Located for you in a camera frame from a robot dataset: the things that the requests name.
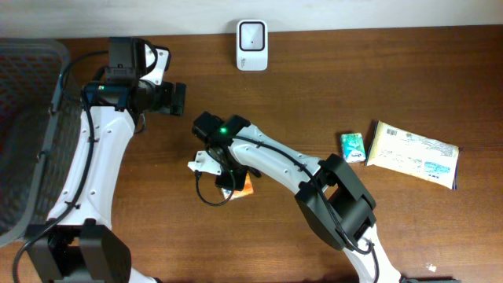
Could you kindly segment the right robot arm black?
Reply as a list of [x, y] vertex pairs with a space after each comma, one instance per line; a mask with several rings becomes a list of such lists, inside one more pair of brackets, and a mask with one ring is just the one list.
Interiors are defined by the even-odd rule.
[[328, 246], [344, 252], [359, 281], [405, 280], [380, 243], [376, 201], [342, 157], [297, 152], [242, 116], [224, 120], [203, 112], [192, 132], [204, 143], [188, 164], [196, 178], [212, 174], [217, 187], [235, 193], [244, 189], [247, 175], [267, 175], [293, 193], [308, 226]]

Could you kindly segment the cream snack bag blue label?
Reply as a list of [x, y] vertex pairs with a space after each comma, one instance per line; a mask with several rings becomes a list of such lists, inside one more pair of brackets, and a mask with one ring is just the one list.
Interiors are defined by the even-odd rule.
[[457, 189], [460, 148], [378, 121], [365, 164]]

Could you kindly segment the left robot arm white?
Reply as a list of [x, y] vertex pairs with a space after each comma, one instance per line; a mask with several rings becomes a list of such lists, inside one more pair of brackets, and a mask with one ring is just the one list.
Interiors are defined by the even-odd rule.
[[186, 85], [169, 83], [165, 46], [111, 37], [108, 63], [80, 91], [78, 143], [45, 224], [30, 225], [20, 248], [43, 282], [154, 282], [132, 266], [112, 231], [112, 202], [123, 155], [147, 112], [181, 116]]

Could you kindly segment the orange tissue pack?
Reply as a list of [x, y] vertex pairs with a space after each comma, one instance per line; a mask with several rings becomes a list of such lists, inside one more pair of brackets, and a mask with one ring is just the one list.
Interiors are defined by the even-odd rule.
[[246, 197], [248, 195], [252, 195], [254, 193], [254, 189], [252, 186], [252, 181], [250, 179], [250, 174], [246, 175], [245, 183], [244, 183], [244, 188], [239, 191], [235, 190], [231, 192], [228, 189], [221, 189], [223, 197], [226, 199], [229, 197], [230, 194], [233, 194], [230, 198], [230, 200], [235, 200], [238, 198]]

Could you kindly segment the teal tissue pack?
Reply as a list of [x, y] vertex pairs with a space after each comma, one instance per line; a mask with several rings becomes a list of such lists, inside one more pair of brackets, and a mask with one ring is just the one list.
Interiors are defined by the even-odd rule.
[[348, 163], [358, 163], [366, 160], [365, 146], [361, 133], [341, 135], [343, 158]]

